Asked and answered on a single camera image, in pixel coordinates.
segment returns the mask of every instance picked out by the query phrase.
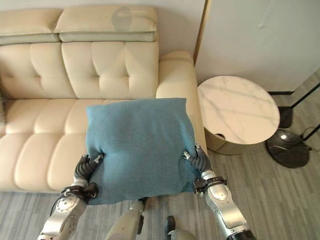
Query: blue pillow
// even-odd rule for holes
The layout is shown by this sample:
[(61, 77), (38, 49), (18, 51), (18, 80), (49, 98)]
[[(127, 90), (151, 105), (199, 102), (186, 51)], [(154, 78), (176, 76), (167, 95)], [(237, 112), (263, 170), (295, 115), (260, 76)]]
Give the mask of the blue pillow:
[(86, 149), (104, 160), (90, 182), (99, 188), (90, 205), (192, 192), (199, 173), (184, 160), (195, 155), (185, 98), (139, 99), (86, 110)]

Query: cream leather sofa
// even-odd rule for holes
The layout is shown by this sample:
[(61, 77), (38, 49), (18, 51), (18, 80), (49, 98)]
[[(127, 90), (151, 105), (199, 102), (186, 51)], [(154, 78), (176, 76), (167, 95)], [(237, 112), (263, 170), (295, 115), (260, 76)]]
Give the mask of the cream leather sofa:
[(157, 13), (138, 5), (0, 13), (0, 190), (59, 192), (86, 152), (86, 107), (140, 98), (187, 98), (204, 149), (193, 60), (159, 59)]

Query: side table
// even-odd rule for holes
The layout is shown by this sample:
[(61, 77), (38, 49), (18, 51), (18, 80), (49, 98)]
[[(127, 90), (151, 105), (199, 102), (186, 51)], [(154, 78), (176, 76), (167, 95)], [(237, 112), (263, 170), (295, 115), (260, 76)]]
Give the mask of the side table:
[(207, 147), (225, 155), (270, 138), (280, 122), (274, 99), (259, 85), (236, 76), (210, 78), (198, 87)]

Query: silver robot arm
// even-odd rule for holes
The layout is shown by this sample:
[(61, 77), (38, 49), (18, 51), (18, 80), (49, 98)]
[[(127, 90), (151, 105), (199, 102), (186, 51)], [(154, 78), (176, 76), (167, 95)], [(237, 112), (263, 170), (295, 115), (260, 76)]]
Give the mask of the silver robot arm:
[(88, 155), (81, 156), (75, 167), (71, 186), (65, 187), (53, 204), (37, 240), (68, 240), (73, 236), (88, 200), (98, 194), (97, 185), (88, 181), (102, 160), (102, 154), (93, 161), (90, 161)]
[(246, 219), (232, 200), (227, 180), (217, 176), (212, 170), (206, 153), (195, 145), (196, 157), (191, 156), (187, 151), (183, 157), (201, 173), (201, 179), (193, 181), (195, 193), (205, 194), (205, 200), (212, 209), (216, 222), (226, 240), (256, 240), (252, 234)]

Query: white wall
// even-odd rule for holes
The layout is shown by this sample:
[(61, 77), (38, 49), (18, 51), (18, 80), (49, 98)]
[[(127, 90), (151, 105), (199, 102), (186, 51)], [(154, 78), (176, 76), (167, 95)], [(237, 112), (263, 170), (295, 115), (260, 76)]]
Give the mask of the white wall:
[(0, 0), (0, 10), (64, 8), (94, 4), (145, 4), (158, 11), (160, 55), (174, 50), (193, 54), (205, 0)]
[(320, 67), (320, 0), (213, 0), (196, 62), (268, 91), (294, 91)]

